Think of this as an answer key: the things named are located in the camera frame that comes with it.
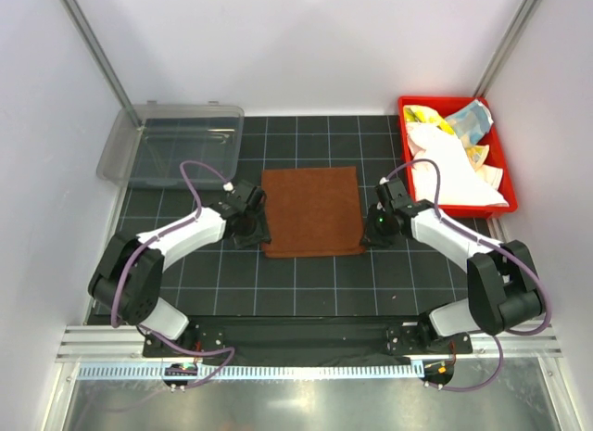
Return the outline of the brown towel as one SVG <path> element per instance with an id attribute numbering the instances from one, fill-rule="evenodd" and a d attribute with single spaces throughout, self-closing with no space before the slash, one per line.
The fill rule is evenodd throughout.
<path id="1" fill-rule="evenodd" d="M 266 218 L 270 259 L 353 256 L 366 251 L 360 243 L 363 220 L 356 168 L 266 170 Z"/>

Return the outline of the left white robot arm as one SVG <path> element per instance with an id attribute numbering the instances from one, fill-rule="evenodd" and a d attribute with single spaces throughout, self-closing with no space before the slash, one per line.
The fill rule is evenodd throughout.
<path id="1" fill-rule="evenodd" d="M 164 347 L 185 357 L 196 346 L 189 318 L 160 296 L 162 276 L 192 252 L 230 238 L 241 249 L 269 244 L 265 191 L 227 183 L 220 197 L 176 222 L 140 234 L 115 233 L 88 285 L 94 301 L 110 309 L 114 327 L 138 326 L 164 337 Z"/>

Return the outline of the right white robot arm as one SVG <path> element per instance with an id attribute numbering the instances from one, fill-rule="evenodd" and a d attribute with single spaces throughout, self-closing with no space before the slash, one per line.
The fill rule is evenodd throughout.
<path id="1" fill-rule="evenodd" d="M 452 336 L 481 331 L 490 336 L 546 312 L 535 266 L 520 241 L 500 243 L 468 229 L 428 200 L 414 201 L 399 179 L 374 187 L 360 242 L 390 247 L 400 236 L 423 243 L 456 264 L 466 275 L 467 298 L 426 311 L 417 331 L 419 346 L 438 353 Z"/>

